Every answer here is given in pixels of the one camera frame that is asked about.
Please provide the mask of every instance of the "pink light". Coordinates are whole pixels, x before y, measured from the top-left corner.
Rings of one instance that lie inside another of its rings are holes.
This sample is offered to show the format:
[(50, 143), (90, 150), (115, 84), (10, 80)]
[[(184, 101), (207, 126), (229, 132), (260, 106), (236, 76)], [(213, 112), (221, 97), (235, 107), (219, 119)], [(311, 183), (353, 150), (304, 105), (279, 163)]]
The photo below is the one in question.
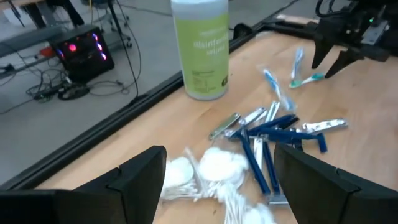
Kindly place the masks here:
[(76, 45), (75, 44), (70, 44), (69, 45), (69, 50), (71, 51), (71, 52), (75, 52), (76, 51)]
[(98, 50), (102, 51), (102, 46), (101, 46), (101, 44), (97, 43), (97, 48), (98, 48)]

